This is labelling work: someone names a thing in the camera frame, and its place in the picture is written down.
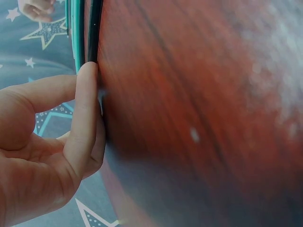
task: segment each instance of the finger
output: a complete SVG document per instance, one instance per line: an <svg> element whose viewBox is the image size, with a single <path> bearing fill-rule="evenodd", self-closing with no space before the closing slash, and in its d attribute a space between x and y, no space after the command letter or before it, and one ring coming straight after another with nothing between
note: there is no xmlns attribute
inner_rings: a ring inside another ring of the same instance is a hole
<svg viewBox="0 0 303 227"><path fill-rule="evenodd" d="M41 10L39 10L35 6L25 5L23 8L23 13L33 21L41 21L46 23L52 21L52 18L50 16L45 15Z"/></svg>
<svg viewBox="0 0 303 227"><path fill-rule="evenodd" d="M97 65L84 64L77 77L71 132L63 154L81 180L96 140Z"/></svg>
<svg viewBox="0 0 303 227"><path fill-rule="evenodd" d="M54 7L50 0L29 0L28 4L35 6L37 9L48 14L51 14L54 11Z"/></svg>
<svg viewBox="0 0 303 227"><path fill-rule="evenodd" d="M7 87L21 98L30 102L36 113L47 111L75 98L77 77L60 75L35 80L22 85Z"/></svg>
<svg viewBox="0 0 303 227"><path fill-rule="evenodd" d="M94 148L91 152L90 159L86 165L86 170L84 178L91 176L97 172L102 164L105 151L105 128L103 124L103 119L101 116L101 107L98 102L97 104L97 131L96 131L96 142Z"/></svg>

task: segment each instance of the hand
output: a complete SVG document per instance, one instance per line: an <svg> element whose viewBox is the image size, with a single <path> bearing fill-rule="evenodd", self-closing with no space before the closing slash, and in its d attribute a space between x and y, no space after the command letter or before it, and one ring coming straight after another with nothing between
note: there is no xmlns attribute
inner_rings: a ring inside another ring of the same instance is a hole
<svg viewBox="0 0 303 227"><path fill-rule="evenodd" d="M18 0L19 10L33 21L51 22L55 0Z"/></svg>
<svg viewBox="0 0 303 227"><path fill-rule="evenodd" d="M102 165L105 132L97 100L97 65L0 90L0 226L64 206L81 180ZM75 97L71 132L33 133L36 116Z"/></svg>

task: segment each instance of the white spot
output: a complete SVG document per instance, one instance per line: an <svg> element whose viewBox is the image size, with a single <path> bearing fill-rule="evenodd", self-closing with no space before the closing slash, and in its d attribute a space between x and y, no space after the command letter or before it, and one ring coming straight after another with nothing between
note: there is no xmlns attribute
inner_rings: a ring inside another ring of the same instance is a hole
<svg viewBox="0 0 303 227"><path fill-rule="evenodd" d="M252 71L253 71L253 72L259 74L259 73L261 72L261 70L262 70L262 68L261 68L261 66L260 66L259 64L254 63L254 64L252 65Z"/></svg>
<svg viewBox="0 0 303 227"><path fill-rule="evenodd" d="M289 137L293 139L294 137L296 137L297 133L298 133L298 126L295 123L292 123L289 127Z"/></svg>
<svg viewBox="0 0 303 227"><path fill-rule="evenodd" d="M190 129L190 135L194 142L198 143L200 141L200 136L195 128Z"/></svg>

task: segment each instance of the gray fabric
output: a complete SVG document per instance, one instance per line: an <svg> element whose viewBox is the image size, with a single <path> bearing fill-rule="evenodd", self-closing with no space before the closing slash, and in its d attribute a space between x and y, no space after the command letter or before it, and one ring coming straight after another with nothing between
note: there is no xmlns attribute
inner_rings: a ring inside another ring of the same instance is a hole
<svg viewBox="0 0 303 227"><path fill-rule="evenodd" d="M17 0L0 1L0 88L74 74L71 43L65 31L64 1L56 2L52 24L32 22L17 7ZM34 132L54 138L64 134L70 129L72 111L70 102L38 113ZM116 226L115 221L116 215L97 173L82 182L65 207L18 226L105 227Z"/></svg>

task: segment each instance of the red wooden surface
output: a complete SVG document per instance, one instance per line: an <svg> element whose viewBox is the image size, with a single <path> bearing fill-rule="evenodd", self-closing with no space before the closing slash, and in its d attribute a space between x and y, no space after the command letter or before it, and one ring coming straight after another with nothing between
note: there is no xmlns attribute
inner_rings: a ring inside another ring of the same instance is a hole
<svg viewBox="0 0 303 227"><path fill-rule="evenodd" d="M104 0L102 175L125 226L303 225L302 15L299 0Z"/></svg>

